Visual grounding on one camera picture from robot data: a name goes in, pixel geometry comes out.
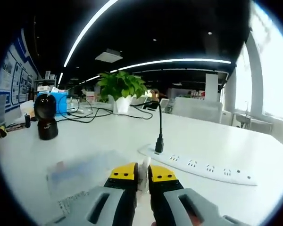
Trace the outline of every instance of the sink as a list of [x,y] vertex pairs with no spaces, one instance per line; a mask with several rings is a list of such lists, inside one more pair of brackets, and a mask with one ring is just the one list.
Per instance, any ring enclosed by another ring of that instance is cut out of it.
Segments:
[[252,117],[245,114],[236,114],[236,120],[241,124],[250,124]]

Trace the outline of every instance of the potted plant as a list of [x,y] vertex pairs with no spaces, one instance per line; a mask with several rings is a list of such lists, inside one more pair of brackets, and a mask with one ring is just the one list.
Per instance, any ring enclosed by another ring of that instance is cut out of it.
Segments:
[[109,98],[116,114],[128,113],[133,96],[140,98],[147,91],[145,81],[124,71],[100,73],[100,76],[101,98]]

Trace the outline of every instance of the power outlet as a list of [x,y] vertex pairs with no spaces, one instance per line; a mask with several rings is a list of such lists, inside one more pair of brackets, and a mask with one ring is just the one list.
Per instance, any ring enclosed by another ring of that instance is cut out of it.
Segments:
[[212,165],[207,165],[207,171],[208,172],[214,172],[214,169],[215,169],[215,167],[214,166],[212,166]]
[[223,173],[224,173],[224,175],[226,175],[226,176],[230,176],[232,172],[231,172],[230,169],[224,169],[224,170],[223,170]]
[[195,161],[195,160],[189,160],[188,166],[195,167],[196,165],[197,165],[197,161]]
[[170,157],[170,160],[172,160],[172,161],[178,161],[178,160],[179,160],[179,156],[173,154],[173,155]]

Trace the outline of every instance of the green plant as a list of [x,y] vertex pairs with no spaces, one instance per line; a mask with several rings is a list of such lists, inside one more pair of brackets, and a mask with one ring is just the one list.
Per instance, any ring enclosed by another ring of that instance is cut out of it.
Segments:
[[120,97],[126,98],[134,94],[136,94],[136,98],[140,98],[147,91],[144,80],[139,76],[131,75],[127,72],[100,73],[100,76],[101,78],[98,84],[101,86],[100,95],[102,99],[111,95],[114,100],[117,100]]

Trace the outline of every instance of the blue box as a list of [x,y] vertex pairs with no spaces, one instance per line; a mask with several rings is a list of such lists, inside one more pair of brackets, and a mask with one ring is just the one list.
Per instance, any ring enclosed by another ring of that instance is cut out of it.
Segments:
[[[40,92],[37,94],[37,97],[44,93],[47,93],[47,92]],[[63,93],[50,93],[50,94],[52,94],[55,97],[56,102],[57,102],[56,116],[67,115],[67,95],[68,93],[63,92]]]

